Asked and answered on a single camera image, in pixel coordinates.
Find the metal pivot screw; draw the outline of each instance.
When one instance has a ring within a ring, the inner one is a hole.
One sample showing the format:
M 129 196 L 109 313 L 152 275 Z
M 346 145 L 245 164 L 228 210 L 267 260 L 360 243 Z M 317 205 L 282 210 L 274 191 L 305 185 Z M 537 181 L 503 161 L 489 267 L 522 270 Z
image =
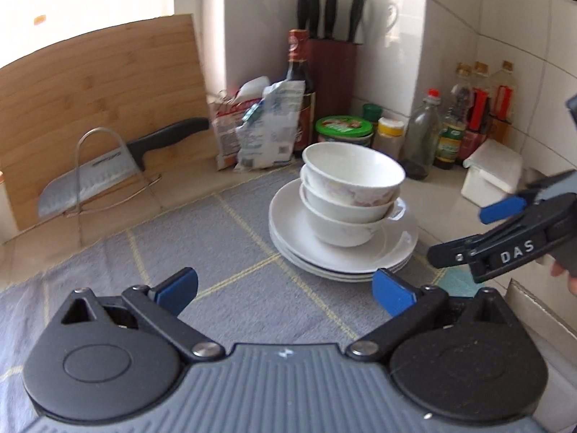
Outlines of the metal pivot screw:
M 359 340 L 351 345 L 351 352 L 357 356 L 372 356 L 377 354 L 379 346 L 371 340 Z
M 200 342 L 192 347 L 192 353 L 201 358 L 216 358 L 224 349 L 216 342 Z

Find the kitchen knife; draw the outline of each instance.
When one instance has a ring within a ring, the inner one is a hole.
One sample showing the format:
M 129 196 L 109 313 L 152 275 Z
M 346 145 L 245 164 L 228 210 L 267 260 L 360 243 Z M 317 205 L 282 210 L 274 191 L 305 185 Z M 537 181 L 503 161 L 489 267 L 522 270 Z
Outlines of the kitchen knife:
M 333 39 L 336 21 L 336 0 L 325 1 L 325 39 Z
M 174 145 L 199 131 L 208 130 L 206 118 L 186 119 L 130 141 L 126 150 L 119 147 L 80 166 L 80 200 L 84 201 L 144 171 L 144 154 L 153 149 Z M 76 205 L 76 174 L 74 170 L 54 179 L 40 194 L 38 217 L 59 215 Z
M 320 0 L 309 0 L 309 37 L 318 39 Z
M 353 43 L 357 35 L 357 28 L 362 18 L 362 10 L 365 6 L 365 0 L 353 0 L 351 5 L 350 22 L 348 27 L 348 42 Z
M 296 1 L 296 23 L 299 29 L 307 28 L 309 20 L 309 0 Z

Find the knife block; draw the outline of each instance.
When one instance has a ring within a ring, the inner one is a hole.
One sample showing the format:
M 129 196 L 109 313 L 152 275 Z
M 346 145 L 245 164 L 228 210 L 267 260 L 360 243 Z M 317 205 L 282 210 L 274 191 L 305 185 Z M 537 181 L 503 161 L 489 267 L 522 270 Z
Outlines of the knife block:
M 309 69 L 316 91 L 314 119 L 348 115 L 353 102 L 357 45 L 336 40 L 309 39 Z

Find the cutting board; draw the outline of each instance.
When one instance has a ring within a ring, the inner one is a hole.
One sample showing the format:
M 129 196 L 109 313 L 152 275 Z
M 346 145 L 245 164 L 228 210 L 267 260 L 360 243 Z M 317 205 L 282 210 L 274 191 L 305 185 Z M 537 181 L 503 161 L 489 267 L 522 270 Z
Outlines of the cutting board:
M 0 170 L 18 228 L 38 222 L 40 193 L 74 167 L 76 144 L 90 129 L 109 127 L 130 141 L 208 113 L 191 15 L 97 30 L 1 68 Z M 109 135 L 95 134 L 82 162 L 114 148 Z M 201 132 L 147 153 L 145 173 L 216 154 L 212 131 Z

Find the gray mat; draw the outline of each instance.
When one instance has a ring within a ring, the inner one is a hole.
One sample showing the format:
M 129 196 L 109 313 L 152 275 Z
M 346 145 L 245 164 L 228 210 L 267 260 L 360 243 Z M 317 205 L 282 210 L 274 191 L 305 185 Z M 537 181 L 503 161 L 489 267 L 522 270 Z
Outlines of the gray mat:
M 61 265 L 0 293 L 0 433 L 20 431 L 35 416 L 22 385 L 30 349 L 74 288 L 118 295 L 130 285 L 154 286 L 182 267 L 199 276 L 199 294 L 180 319 L 227 349 L 235 342 L 337 342 L 342 347 L 389 319 L 370 283 L 338 283 L 278 256 L 268 235 L 268 204 L 298 176 L 274 171 L 112 236 Z M 435 272 L 417 254 L 400 271 L 413 285 L 435 281 L 450 293 L 477 287 L 461 270 Z

